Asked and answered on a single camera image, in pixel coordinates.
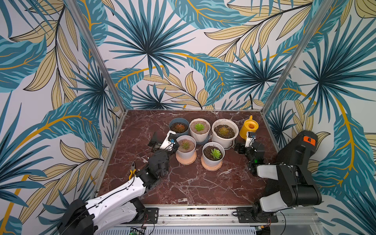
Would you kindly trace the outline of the white pot pink soil succulent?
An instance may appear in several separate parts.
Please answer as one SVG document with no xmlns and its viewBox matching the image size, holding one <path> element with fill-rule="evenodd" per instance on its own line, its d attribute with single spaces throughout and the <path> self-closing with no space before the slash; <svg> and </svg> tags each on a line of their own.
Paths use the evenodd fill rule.
<svg viewBox="0 0 376 235">
<path fill-rule="evenodd" d="M 177 138 L 179 148 L 176 152 L 176 159 L 183 165 L 192 164 L 197 158 L 196 141 L 193 137 L 183 135 Z"/>
</svg>

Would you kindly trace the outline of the white pot dark soil succulent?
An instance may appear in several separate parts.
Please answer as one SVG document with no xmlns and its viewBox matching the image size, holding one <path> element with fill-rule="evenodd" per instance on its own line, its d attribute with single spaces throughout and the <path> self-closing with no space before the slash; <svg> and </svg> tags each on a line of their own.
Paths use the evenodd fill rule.
<svg viewBox="0 0 376 235">
<path fill-rule="evenodd" d="M 209 171 L 217 171 L 222 167 L 225 150 L 219 143 L 209 142 L 203 146 L 201 163 Z"/>
</svg>

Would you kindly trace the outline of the large white round pot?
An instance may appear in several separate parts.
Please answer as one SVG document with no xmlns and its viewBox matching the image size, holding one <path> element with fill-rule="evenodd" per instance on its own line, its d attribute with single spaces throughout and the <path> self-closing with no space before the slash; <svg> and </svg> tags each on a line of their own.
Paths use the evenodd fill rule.
<svg viewBox="0 0 376 235">
<path fill-rule="evenodd" d="M 238 126 L 229 119 L 218 119 L 212 124 L 211 140 L 216 142 L 224 149 L 230 149 L 239 134 Z"/>
</svg>

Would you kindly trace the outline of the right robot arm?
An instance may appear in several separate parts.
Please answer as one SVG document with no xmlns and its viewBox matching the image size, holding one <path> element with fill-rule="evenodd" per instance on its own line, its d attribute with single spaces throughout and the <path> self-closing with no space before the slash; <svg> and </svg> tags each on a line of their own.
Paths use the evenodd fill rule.
<svg viewBox="0 0 376 235">
<path fill-rule="evenodd" d="M 265 147 L 252 132 L 246 134 L 245 142 L 236 143 L 234 150 L 245 155 L 250 173 L 267 180 L 263 197 L 250 207 L 236 209 L 239 222 L 275 223 L 279 211 L 321 204 L 321 193 L 308 170 L 318 144 L 318 136 L 304 130 L 278 152 L 276 163 L 267 164 Z"/>
</svg>

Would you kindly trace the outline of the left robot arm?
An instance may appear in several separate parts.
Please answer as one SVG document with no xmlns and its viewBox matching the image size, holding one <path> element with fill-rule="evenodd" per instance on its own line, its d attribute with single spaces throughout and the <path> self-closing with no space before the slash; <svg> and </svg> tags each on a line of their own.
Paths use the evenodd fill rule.
<svg viewBox="0 0 376 235">
<path fill-rule="evenodd" d="M 148 143 L 153 155 L 141 170 L 114 190 L 83 201 L 73 201 L 57 224 L 60 235 L 99 235 L 102 232 L 128 223 L 139 221 L 145 215 L 140 196 L 157 187 L 168 174 L 171 155 L 179 148 L 177 134 L 168 131 L 162 143 L 156 135 Z"/>
</svg>

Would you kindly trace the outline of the white ribbed pot green succulent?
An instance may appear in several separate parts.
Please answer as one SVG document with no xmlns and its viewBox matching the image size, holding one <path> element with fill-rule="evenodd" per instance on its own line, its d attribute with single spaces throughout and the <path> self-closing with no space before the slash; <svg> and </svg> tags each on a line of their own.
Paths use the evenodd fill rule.
<svg viewBox="0 0 376 235">
<path fill-rule="evenodd" d="M 197 144 L 203 145 L 209 140 L 211 126 L 207 120 L 196 118 L 191 121 L 189 128 L 191 136 L 195 139 Z"/>
</svg>

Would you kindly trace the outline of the yellow watering can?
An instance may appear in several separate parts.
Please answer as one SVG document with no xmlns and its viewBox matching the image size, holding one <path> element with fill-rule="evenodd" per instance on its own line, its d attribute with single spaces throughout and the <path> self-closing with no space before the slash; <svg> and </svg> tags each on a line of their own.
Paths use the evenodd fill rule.
<svg viewBox="0 0 376 235">
<path fill-rule="evenodd" d="M 251 115 L 249 117 L 249 119 L 247 119 L 244 122 L 244 124 L 243 124 L 243 126 L 242 126 L 242 128 L 240 130 L 240 136 L 245 140 L 245 139 L 247 139 L 247 136 L 248 136 L 247 133 L 248 132 L 256 133 L 256 131 L 258 130 L 258 128 L 259 128 L 258 122 L 255 121 L 253 119 L 253 116 Z"/>
</svg>

